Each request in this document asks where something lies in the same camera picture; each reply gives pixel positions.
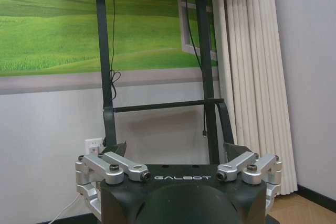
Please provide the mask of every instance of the white curtain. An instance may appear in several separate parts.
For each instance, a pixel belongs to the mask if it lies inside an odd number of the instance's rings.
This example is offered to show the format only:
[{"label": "white curtain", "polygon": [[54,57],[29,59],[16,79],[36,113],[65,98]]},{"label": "white curtain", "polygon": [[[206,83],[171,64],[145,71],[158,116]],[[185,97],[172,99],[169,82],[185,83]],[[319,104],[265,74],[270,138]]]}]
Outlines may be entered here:
[{"label": "white curtain", "polygon": [[275,0],[213,0],[220,90],[235,143],[277,154],[281,194],[297,190]]}]

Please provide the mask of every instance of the wall socket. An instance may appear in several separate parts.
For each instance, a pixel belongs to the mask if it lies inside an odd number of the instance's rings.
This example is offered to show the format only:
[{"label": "wall socket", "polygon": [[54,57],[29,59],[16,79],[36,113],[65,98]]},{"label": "wall socket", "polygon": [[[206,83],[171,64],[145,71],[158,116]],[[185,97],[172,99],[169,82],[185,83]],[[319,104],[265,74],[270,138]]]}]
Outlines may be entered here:
[{"label": "wall socket", "polygon": [[105,147],[103,146],[104,138],[94,138],[85,140],[85,155],[101,153]]}]

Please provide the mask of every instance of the silver metal bracket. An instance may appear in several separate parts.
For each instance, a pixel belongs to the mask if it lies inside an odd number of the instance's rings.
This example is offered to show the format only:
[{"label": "silver metal bracket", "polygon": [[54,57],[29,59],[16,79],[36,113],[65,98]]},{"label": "silver metal bracket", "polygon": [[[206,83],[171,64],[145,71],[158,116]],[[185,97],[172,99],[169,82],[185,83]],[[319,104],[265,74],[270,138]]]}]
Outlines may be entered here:
[{"label": "silver metal bracket", "polygon": [[266,214],[271,210],[274,205],[275,196],[280,193],[281,185],[272,185],[267,183],[266,189]]},{"label": "silver metal bracket", "polygon": [[237,179],[242,172],[243,181],[250,185],[266,183],[266,213],[274,204],[274,198],[281,189],[282,162],[276,155],[266,154],[259,158],[255,153],[245,152],[227,164],[220,164],[217,178],[227,182]]},{"label": "silver metal bracket", "polygon": [[111,171],[110,164],[96,155],[86,155],[81,161],[77,161],[76,184],[85,185],[90,182],[102,181],[105,179],[109,185],[116,185],[124,180],[122,168]]},{"label": "silver metal bracket", "polygon": [[101,221],[101,205],[94,186],[90,183],[87,185],[77,185],[77,192],[84,196],[89,209]]},{"label": "silver metal bracket", "polygon": [[151,178],[151,174],[144,164],[135,163],[114,152],[107,152],[101,158],[110,164],[118,164],[132,181],[145,182]]},{"label": "silver metal bracket", "polygon": [[277,162],[276,155],[266,154],[264,157],[258,159],[258,161],[243,169],[243,181],[250,185],[259,185],[262,177],[270,170],[274,173],[274,168]]},{"label": "silver metal bracket", "polygon": [[244,152],[234,160],[226,164],[220,164],[217,168],[217,178],[220,181],[234,181],[247,165],[254,163],[256,160],[253,152]]}]

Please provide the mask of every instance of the green grass field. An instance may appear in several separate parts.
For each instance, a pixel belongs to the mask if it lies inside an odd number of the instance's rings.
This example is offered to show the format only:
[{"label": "green grass field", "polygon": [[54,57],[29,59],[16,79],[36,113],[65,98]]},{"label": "green grass field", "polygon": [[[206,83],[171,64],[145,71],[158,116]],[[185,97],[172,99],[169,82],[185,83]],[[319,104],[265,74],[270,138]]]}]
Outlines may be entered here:
[{"label": "green grass field", "polygon": [[[0,0],[0,7],[0,76],[100,71],[95,0]],[[177,0],[117,0],[116,10],[116,70],[197,67],[181,50]],[[112,0],[107,12],[112,55]]]}]

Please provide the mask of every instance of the screw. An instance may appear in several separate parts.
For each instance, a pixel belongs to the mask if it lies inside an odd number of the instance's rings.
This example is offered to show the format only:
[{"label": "screw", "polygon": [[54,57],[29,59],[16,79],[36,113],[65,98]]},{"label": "screw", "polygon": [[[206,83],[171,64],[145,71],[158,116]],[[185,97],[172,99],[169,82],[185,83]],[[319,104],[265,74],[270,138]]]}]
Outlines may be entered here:
[{"label": "screw", "polygon": [[147,182],[148,180],[150,180],[150,178],[151,178],[150,172],[141,174],[141,181]]},{"label": "screw", "polygon": [[257,166],[256,165],[248,165],[247,167],[247,170],[249,171],[249,172],[256,172],[257,171]]},{"label": "screw", "polygon": [[225,173],[217,173],[217,179],[219,181],[224,182],[226,180],[226,174]]},{"label": "screw", "polygon": [[112,164],[112,165],[110,165],[110,171],[111,172],[117,172],[117,171],[119,171],[119,165],[118,164]]}]

